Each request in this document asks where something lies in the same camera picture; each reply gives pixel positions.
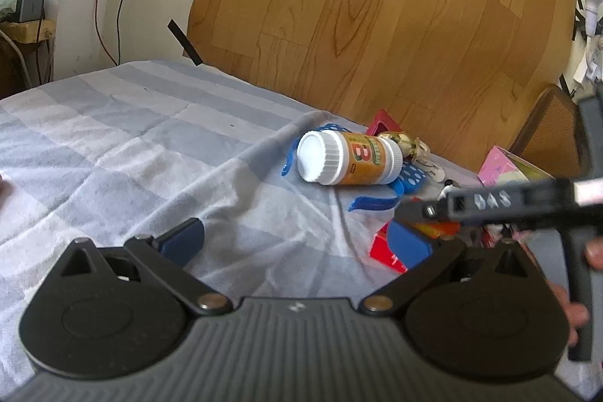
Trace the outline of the person's right hand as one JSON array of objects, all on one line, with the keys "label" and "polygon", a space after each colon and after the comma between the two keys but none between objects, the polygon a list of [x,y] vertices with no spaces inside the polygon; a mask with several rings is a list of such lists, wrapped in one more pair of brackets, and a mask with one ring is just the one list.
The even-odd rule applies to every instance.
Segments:
[{"label": "person's right hand", "polygon": [[[602,239],[597,238],[587,243],[585,249],[585,258],[593,271],[602,271],[603,254]],[[580,303],[571,302],[566,290],[561,286],[548,282],[548,285],[554,296],[561,305],[562,310],[569,323],[568,347],[573,347],[579,340],[578,329],[584,327],[590,319],[590,311],[586,306]]]}]

